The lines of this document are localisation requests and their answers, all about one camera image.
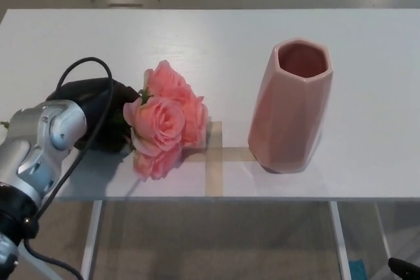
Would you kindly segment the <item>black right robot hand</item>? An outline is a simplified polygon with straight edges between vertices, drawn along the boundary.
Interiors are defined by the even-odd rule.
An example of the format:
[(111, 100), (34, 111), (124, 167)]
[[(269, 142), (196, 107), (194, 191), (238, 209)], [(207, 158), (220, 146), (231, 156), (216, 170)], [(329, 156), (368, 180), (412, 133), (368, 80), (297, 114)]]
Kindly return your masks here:
[(391, 272), (403, 280), (420, 280), (420, 267), (399, 258), (389, 258)]

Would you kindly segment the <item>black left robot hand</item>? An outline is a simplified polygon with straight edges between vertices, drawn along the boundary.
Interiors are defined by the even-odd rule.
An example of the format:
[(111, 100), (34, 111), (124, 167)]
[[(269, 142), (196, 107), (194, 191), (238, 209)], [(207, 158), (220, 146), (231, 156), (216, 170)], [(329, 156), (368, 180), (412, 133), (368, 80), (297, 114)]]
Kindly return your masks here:
[(75, 143), (75, 148), (85, 148), (89, 136), (96, 123), (111, 103), (107, 116), (101, 126), (90, 149), (106, 153), (120, 153), (129, 143), (131, 128), (123, 117), (123, 107), (126, 103), (133, 103), (140, 95), (132, 87), (113, 81), (114, 91), (109, 100), (109, 84), (107, 78), (84, 79), (73, 81), (61, 86), (47, 97), (52, 100), (71, 100), (85, 113), (87, 118), (87, 133)]

